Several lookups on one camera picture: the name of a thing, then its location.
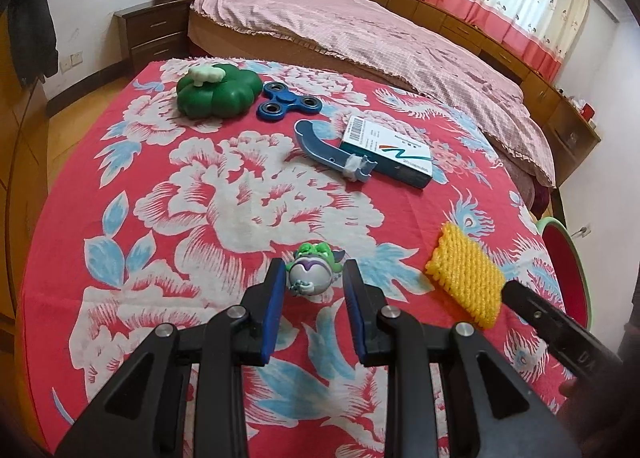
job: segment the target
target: blue fidget spinner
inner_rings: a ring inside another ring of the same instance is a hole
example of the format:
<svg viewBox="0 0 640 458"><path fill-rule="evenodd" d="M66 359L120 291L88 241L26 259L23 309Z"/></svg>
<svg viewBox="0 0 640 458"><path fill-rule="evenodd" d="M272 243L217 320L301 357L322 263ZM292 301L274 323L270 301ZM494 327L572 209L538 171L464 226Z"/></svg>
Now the blue fidget spinner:
<svg viewBox="0 0 640 458"><path fill-rule="evenodd" d="M266 83L262 89L270 99L258 106L256 114L262 120L276 122L282 120L287 112L297 111L306 115L315 115L322 109L322 101L311 95L296 95L283 83Z"/></svg>

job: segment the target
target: toy figurine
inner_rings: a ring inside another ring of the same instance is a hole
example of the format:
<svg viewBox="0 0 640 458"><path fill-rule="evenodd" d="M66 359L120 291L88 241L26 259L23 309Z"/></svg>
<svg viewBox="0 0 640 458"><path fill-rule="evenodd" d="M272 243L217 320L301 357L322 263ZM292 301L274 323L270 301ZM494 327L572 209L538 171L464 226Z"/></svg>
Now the toy figurine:
<svg viewBox="0 0 640 458"><path fill-rule="evenodd" d="M344 250L331 250L325 242L303 243L293 257L294 261L287 264L289 291L293 295L319 295L342 272L337 262L344 257Z"/></svg>
<svg viewBox="0 0 640 458"><path fill-rule="evenodd" d="M262 92L262 80L232 64L194 66L178 81L178 110L189 118L242 115Z"/></svg>

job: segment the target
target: floral tablecloth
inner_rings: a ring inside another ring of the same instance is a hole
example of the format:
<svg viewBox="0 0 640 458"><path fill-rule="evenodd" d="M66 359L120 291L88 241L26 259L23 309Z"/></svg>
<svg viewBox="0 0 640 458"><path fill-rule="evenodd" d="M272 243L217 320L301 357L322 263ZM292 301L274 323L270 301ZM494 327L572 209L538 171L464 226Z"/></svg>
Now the floral tablecloth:
<svg viewBox="0 0 640 458"><path fill-rule="evenodd" d="M29 384L50 449L152 327L206 322L262 281L270 258L291 260L306 241L344 250L392 303L448 327L468 316L421 269L451 221L507 278L562 304L522 199L466 115L353 76L229 60L321 98L314 129L328 141L355 114L431 146L434 178L423 190L375 172L351 183L296 147L299 114L261 122L255 104L225 122L181 117L175 83L205 62L149 65L80 142L47 199L22 309ZM485 335L556 411L566 371L532 329L503 307ZM357 363L340 279L316 297L287 295L276 353L266 367L245 369L244 385L254 458L382 456L386 370ZM439 390L436 407L445 455ZM190 456L193 402L186 426Z"/></svg>

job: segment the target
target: black jacket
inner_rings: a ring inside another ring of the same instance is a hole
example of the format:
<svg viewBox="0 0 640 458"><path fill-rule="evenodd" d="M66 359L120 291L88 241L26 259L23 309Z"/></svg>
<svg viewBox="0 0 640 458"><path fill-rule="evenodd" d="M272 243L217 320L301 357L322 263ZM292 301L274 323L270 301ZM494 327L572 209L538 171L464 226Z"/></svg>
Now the black jacket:
<svg viewBox="0 0 640 458"><path fill-rule="evenodd" d="M8 12L11 56L23 87L58 72L56 32L47 0L11 0Z"/></svg>

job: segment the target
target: white tape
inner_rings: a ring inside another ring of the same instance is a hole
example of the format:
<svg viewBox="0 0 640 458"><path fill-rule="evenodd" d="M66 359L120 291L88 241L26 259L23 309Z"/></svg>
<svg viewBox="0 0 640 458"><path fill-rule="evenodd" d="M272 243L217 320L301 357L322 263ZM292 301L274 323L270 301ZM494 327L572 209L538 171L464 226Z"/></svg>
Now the white tape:
<svg viewBox="0 0 640 458"><path fill-rule="evenodd" d="M362 164L362 157L357 154L350 154L347 158L347 161L344 163L344 169L342 170L342 174L345 178L348 178L352 182L357 180L356 171L359 170L360 165Z"/></svg>

